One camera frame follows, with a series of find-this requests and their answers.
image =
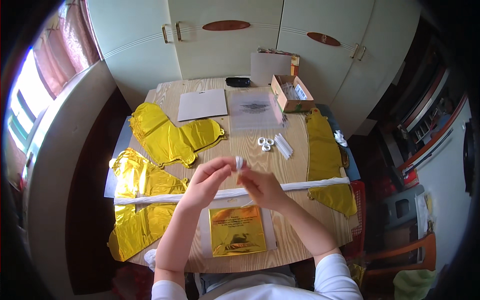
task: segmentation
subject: wooden table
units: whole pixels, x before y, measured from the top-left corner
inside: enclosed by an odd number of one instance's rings
[[[194,91],[223,88],[226,91],[227,103],[232,93],[247,91],[271,91],[270,87],[235,88],[225,84],[225,78],[181,80],[159,84],[156,90],[149,91],[145,102],[160,105],[170,120],[179,127],[188,121],[177,122],[180,95]],[[305,127],[305,114],[288,114],[288,128],[284,137],[293,148],[293,155],[285,160],[276,147],[269,152],[263,152],[257,145],[257,139],[261,136],[273,138],[278,130],[248,130],[242,132],[230,131],[230,116],[212,117],[225,130],[227,140],[221,141],[215,147],[198,154],[196,165],[209,161],[218,156],[242,156],[248,164],[257,171],[273,172],[280,183],[301,182],[307,179],[309,147],[307,130]],[[150,156],[140,147],[134,136],[130,140],[130,147],[139,151],[147,158]],[[166,166],[165,170],[178,177],[191,179],[196,167],[185,168],[182,164]],[[220,189],[238,188],[236,177],[228,178],[220,186]],[[351,230],[348,221],[342,213],[339,213],[325,205],[311,201],[307,198],[307,191],[287,192],[287,194],[305,208],[310,214],[320,220],[334,235],[338,245],[344,245],[352,241]],[[137,205],[137,210],[144,205]],[[200,227],[197,227],[193,239],[190,256],[185,267],[186,272],[196,273],[229,273],[260,270],[280,265],[298,262],[312,257],[305,248],[298,235],[284,217],[272,211],[272,221],[278,249],[266,252],[250,253],[245,255],[233,255],[227,257],[204,258],[200,245]],[[158,241],[129,259],[129,262],[147,265],[144,254],[154,249]]]

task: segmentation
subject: white shirt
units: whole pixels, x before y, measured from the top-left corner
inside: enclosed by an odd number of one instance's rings
[[[259,299],[362,299],[359,288],[350,277],[340,254],[324,257],[315,269],[314,291],[295,287],[293,278],[280,273],[255,274],[228,282],[219,282],[199,300]],[[152,300],[187,300],[185,291],[173,281],[160,280],[152,286]]]

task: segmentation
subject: person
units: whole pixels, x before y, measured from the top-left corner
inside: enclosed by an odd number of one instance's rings
[[[184,268],[200,211],[210,204],[220,184],[233,171],[237,171],[235,157],[218,157],[198,166],[158,244],[152,300],[187,299]],[[315,261],[314,291],[296,288],[293,274],[267,269],[228,275],[209,285],[201,300],[362,299],[333,237],[285,194],[273,174],[253,171],[244,162],[237,183],[257,205],[279,212],[295,229]]]

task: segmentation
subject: white wardrobe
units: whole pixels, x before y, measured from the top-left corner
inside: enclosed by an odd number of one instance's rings
[[[299,77],[348,138],[391,83],[415,35],[415,0],[88,0],[107,65],[132,109],[159,83],[250,74],[258,47],[300,55]],[[206,30],[213,22],[249,26]],[[327,35],[331,46],[308,33]]]

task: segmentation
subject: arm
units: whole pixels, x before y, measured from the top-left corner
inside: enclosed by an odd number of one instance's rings
[[[263,174],[246,169],[239,176],[239,183],[260,206],[281,213],[295,229],[305,247],[315,260],[341,253],[325,226],[288,197],[273,174]]]
[[[170,280],[185,289],[183,270],[200,212],[210,204],[220,184],[231,175],[235,167],[234,157],[219,157],[198,166],[158,244],[154,283]]]

